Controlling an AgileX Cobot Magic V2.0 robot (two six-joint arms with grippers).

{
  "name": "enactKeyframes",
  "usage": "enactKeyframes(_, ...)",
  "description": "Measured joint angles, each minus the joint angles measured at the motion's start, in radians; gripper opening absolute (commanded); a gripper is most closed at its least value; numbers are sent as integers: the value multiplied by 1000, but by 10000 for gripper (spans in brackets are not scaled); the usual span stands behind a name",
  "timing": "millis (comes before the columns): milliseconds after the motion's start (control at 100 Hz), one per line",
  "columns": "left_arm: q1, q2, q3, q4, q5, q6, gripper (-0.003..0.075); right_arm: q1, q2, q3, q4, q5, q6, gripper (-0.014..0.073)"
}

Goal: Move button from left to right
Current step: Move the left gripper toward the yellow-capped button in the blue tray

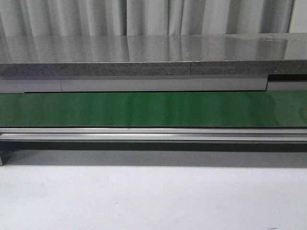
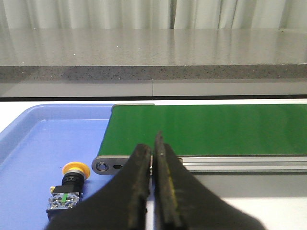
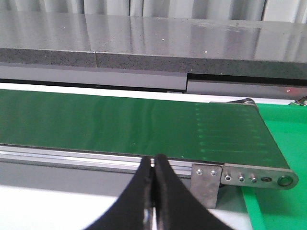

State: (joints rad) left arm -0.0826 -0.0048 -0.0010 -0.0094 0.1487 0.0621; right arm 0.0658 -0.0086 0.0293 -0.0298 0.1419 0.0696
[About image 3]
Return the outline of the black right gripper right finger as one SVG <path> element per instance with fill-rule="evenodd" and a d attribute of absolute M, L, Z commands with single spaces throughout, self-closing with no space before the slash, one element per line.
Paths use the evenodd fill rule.
<path fill-rule="evenodd" d="M 230 230 L 185 187 L 167 157 L 154 158 L 155 204 L 159 230 Z"/>

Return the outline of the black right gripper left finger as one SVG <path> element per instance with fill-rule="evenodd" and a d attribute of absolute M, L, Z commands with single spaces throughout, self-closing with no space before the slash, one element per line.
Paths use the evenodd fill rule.
<path fill-rule="evenodd" d="M 116 202 L 87 230 L 150 230 L 153 208 L 151 186 L 153 171 L 148 157 L 141 163 L 132 180 Z"/>

